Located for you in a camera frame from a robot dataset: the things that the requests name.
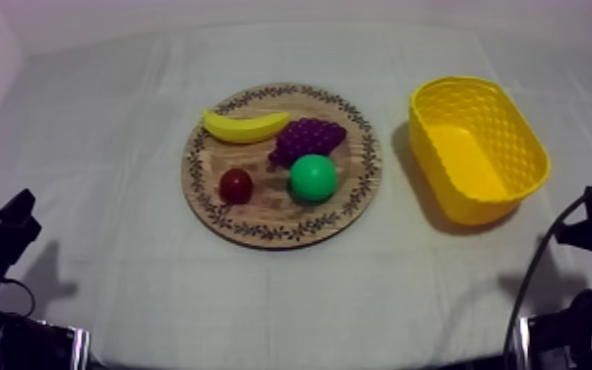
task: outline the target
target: black cable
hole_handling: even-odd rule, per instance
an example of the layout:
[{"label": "black cable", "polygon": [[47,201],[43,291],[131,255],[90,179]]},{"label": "black cable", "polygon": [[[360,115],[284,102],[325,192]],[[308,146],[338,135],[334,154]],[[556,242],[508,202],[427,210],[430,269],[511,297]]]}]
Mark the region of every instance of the black cable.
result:
[{"label": "black cable", "polygon": [[10,314],[10,315],[21,316],[21,319],[28,318],[34,312],[34,309],[36,308],[36,299],[34,299],[34,294],[32,294],[32,290],[30,290],[30,288],[27,285],[25,285],[22,281],[18,281],[14,278],[3,277],[0,279],[0,283],[18,285],[28,293],[28,296],[30,297],[30,309],[28,310],[27,314],[25,314],[23,316],[18,315],[18,314]]},{"label": "black cable", "polygon": [[21,281],[18,281],[14,278],[3,277],[2,279],[0,279],[0,283],[3,283],[3,284],[10,283],[10,284],[18,285],[22,289],[24,289],[28,293],[28,296],[30,297],[30,309],[28,310],[27,314],[21,316],[17,313],[8,313],[7,315],[10,316],[11,318],[9,320],[5,321],[0,326],[0,370],[5,370],[5,357],[2,353],[2,338],[5,336],[5,328],[7,328],[7,324],[12,322],[12,320],[22,321],[23,319],[27,319],[34,312],[34,308],[36,308],[36,300],[34,299],[34,294],[32,294],[32,291],[30,290],[30,288],[27,285],[25,285],[24,283],[22,283]]},{"label": "black cable", "polygon": [[544,252],[546,251],[546,247],[549,245],[553,234],[557,231],[558,227],[562,224],[565,218],[571,215],[578,206],[582,205],[588,198],[592,196],[592,190],[586,191],[583,195],[578,197],[575,201],[573,201],[567,208],[562,211],[562,213],[551,223],[549,229],[544,234],[544,237],[540,240],[537,249],[535,250],[534,256],[532,256],[532,260],[530,261],[530,265],[528,266],[528,270],[525,272],[525,276],[523,277],[523,281],[521,282],[521,286],[518,288],[518,293],[516,294],[516,300],[514,301],[514,306],[511,309],[511,314],[509,315],[509,323],[507,324],[507,332],[504,335],[504,345],[503,345],[503,370],[509,370],[509,344],[511,343],[512,333],[514,331],[514,325],[516,323],[516,316],[518,315],[518,311],[521,308],[521,304],[523,303],[523,298],[525,297],[525,292],[528,290],[528,285],[530,284],[530,280],[535,273],[535,269],[539,264],[539,261],[542,259]]}]

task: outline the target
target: round wooden tray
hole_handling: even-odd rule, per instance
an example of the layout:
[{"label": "round wooden tray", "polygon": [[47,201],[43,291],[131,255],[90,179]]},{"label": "round wooden tray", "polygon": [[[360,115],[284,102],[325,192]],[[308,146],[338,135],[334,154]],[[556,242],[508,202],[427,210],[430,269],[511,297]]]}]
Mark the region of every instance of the round wooden tray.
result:
[{"label": "round wooden tray", "polygon": [[[261,249],[305,247],[331,237],[370,204],[381,181],[379,141],[360,111],[339,95],[297,84],[264,85],[238,92],[214,111],[253,118],[288,111],[291,120],[314,117],[348,130],[330,155],[338,175],[337,191],[325,203],[303,205],[287,191],[289,170],[275,168],[267,156],[275,139],[230,145],[212,137],[202,122],[186,144],[181,184],[193,212],[211,230],[244,246]],[[247,205],[229,206],[218,196],[218,181],[233,167],[248,171],[255,183]]]}]

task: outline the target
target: grapes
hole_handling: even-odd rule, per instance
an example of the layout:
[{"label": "grapes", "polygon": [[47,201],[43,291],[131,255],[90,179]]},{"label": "grapes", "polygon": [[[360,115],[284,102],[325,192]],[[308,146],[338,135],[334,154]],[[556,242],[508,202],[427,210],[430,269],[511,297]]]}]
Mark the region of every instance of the grapes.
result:
[{"label": "grapes", "polygon": [[291,121],[276,136],[275,150],[268,160],[285,168],[303,155],[329,155],[346,138],[342,126],[316,118]]}]

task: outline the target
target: plastic fruit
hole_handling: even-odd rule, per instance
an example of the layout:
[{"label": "plastic fruit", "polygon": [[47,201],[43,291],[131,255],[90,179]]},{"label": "plastic fruit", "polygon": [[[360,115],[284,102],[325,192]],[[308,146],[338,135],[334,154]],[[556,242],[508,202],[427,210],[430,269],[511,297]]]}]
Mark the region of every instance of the plastic fruit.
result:
[{"label": "plastic fruit", "polygon": [[268,160],[289,168],[307,154],[329,155],[346,138],[342,126],[316,118],[301,118],[289,124],[276,137],[275,150]]},{"label": "plastic fruit", "polygon": [[289,172],[291,189],[306,201],[322,201],[334,193],[337,173],[327,156],[309,154],[301,156]]},{"label": "plastic fruit", "polygon": [[218,192],[225,203],[245,205],[253,195],[253,179],[241,168],[229,169],[220,177]]},{"label": "plastic fruit", "polygon": [[273,113],[251,119],[223,117],[205,109],[205,129],[218,140],[228,143],[250,144],[275,136],[289,122],[289,113]]}]

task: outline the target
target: banana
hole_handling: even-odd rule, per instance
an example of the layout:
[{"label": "banana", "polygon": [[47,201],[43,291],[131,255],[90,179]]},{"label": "banana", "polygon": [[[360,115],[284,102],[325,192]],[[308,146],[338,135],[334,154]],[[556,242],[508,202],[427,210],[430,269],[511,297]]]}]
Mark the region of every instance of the banana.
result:
[{"label": "banana", "polygon": [[250,119],[234,119],[203,111],[205,129],[218,140],[228,143],[250,144],[275,136],[289,122],[289,113],[273,113]]}]

